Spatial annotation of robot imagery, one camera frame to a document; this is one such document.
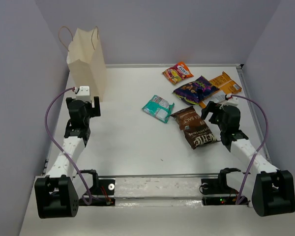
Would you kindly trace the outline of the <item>brown Kettle chips bag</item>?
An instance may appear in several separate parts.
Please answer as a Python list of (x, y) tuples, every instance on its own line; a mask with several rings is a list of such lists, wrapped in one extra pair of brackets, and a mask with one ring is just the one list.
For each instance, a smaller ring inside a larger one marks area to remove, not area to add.
[(219, 142), (193, 106), (171, 114), (192, 149)]

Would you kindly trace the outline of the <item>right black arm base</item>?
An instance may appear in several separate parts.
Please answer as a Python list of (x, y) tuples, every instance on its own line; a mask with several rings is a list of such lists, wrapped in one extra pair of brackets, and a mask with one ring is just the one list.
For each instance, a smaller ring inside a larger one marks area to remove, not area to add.
[(237, 168), (224, 168), (216, 177), (202, 177), (199, 192), (204, 206), (235, 205), (238, 191), (227, 184), (227, 174), (241, 173)]

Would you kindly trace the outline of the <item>beige paper bag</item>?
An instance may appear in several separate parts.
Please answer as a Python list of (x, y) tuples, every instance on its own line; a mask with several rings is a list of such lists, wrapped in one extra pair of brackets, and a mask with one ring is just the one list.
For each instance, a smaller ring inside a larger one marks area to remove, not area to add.
[(107, 69), (101, 46), (99, 29), (90, 31), (77, 28), (75, 34), (69, 31), (71, 42), (66, 45), (61, 37), (62, 26), (58, 30), (60, 43), (67, 50), (66, 62), (76, 86), (89, 86), (91, 97), (99, 97), (102, 102), (107, 85)]

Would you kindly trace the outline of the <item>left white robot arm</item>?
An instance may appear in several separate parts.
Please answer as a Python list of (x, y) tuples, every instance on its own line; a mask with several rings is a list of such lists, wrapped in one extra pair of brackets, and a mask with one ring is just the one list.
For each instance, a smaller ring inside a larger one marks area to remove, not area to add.
[(99, 188), (95, 170), (81, 171), (76, 162), (85, 149), (89, 136), (89, 120), (99, 117), (100, 101), (83, 100), (81, 96), (68, 97), (66, 104), (69, 120), (65, 127), (63, 144), (56, 146), (59, 154), (45, 177), (34, 184), (38, 216), (41, 219), (75, 217), (79, 200), (92, 203), (92, 194)]

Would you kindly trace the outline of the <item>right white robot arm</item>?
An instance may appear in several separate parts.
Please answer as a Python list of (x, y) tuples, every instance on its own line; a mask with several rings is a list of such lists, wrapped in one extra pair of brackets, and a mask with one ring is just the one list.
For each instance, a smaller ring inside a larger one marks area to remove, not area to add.
[(244, 173), (237, 168), (222, 169), (217, 189), (223, 193), (236, 190), (236, 205), (251, 203), (261, 217), (295, 212), (293, 175), (272, 165), (252, 146), (239, 128), (240, 110), (235, 99), (228, 98), (225, 105), (210, 101), (202, 110), (201, 118), (212, 114), (209, 122), (219, 127), (222, 144), (247, 167)]

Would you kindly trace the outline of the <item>teal snack packet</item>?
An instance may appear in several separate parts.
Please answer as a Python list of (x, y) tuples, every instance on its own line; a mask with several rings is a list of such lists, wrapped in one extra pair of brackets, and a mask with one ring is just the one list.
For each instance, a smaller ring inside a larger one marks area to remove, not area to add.
[(172, 114), (175, 104), (170, 104), (167, 100), (158, 95), (154, 95), (148, 103), (142, 107), (142, 111), (157, 120), (167, 123)]

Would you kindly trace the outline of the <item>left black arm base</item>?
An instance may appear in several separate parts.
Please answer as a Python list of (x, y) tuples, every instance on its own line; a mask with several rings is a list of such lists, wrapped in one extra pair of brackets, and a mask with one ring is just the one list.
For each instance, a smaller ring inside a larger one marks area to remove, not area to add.
[[(88, 184), (90, 193), (92, 194), (90, 206), (110, 207), (115, 205), (116, 180), (114, 178), (99, 177), (96, 170), (82, 170), (81, 174)], [(78, 174), (73, 177), (72, 182), (78, 196), (80, 196), (79, 199), (74, 200), (74, 204), (77, 206), (88, 206), (81, 196), (83, 193), (83, 196), (88, 203), (90, 201), (89, 194)]]

